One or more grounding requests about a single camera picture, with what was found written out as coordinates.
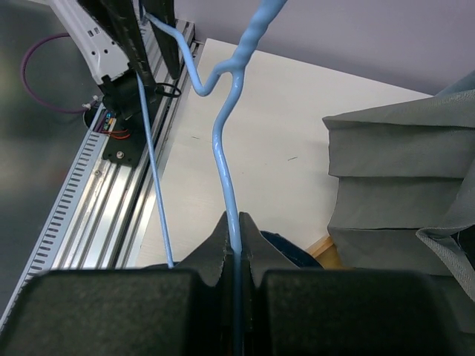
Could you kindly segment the dark blue denim skirt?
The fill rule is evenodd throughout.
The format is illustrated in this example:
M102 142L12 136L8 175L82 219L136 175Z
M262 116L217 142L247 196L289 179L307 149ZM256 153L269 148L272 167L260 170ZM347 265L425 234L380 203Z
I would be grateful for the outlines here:
M323 266L305 250L299 248L297 245L290 242L280 234L261 231L264 239L266 239L274 248L276 248L282 255L290 260L299 268L323 268Z

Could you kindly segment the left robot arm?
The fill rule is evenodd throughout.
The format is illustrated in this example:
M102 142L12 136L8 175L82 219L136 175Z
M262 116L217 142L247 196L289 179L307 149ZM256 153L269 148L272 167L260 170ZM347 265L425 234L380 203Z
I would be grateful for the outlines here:
M173 1L47 1L79 51L91 76L102 91L105 107L127 120L140 110L137 80L141 79L147 99L176 98L177 88L167 90L154 76L146 45L157 46L168 74L181 72L176 41L145 17L151 14L174 27Z

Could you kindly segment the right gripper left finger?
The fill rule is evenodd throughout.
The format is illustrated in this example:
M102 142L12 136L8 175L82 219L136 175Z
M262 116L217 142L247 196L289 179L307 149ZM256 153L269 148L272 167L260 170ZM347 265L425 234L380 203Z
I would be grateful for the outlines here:
M232 268L227 219L173 268L56 270L20 292L1 332L3 355L230 355Z

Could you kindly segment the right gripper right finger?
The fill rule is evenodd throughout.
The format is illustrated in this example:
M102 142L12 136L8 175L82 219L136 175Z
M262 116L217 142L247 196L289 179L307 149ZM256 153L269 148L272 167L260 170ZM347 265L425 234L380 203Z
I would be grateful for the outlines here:
M414 271L299 268L240 213L245 355L466 355L438 286Z

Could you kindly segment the blue wire hanger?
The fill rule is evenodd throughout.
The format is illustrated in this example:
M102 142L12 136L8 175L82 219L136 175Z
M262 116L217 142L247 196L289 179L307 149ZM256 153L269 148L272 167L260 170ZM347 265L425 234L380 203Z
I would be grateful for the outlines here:
M178 44L183 54L186 68L189 73L192 87L199 96L208 96L216 86L220 77L225 73L232 75L232 85L226 101L214 121L212 128L212 150L226 207L228 221L229 241L233 252L233 354L242 355L243 348L243 292L242 292L242 239L238 217L238 207L235 199L235 191L232 184L232 176L226 161L223 149L223 129L227 119L235 108L243 91L245 70L253 53L268 27L280 13L285 1L262 1L252 16L248 27L243 32L238 46L232 56L217 63L212 69L206 83L200 81L193 57L186 44L183 34L174 27L160 21L151 12L143 9L140 18L151 22L158 30L170 35Z

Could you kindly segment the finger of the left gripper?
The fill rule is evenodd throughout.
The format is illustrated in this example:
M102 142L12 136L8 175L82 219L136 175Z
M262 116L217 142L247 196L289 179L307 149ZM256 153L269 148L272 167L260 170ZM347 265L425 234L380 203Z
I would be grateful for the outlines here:
M153 15L162 23L175 28L174 0L143 0L142 5L147 13ZM172 79L178 79L180 76L180 60L176 40L154 24L152 25L152 30L168 73Z
M144 84L154 84L132 1L78 0L79 6L115 41Z

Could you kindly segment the grey pleated skirt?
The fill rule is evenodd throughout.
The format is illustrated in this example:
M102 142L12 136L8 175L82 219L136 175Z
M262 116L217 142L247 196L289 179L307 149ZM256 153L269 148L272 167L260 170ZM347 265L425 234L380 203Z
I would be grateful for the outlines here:
M327 226L342 263L414 270L474 333L474 75L435 96L324 118Z

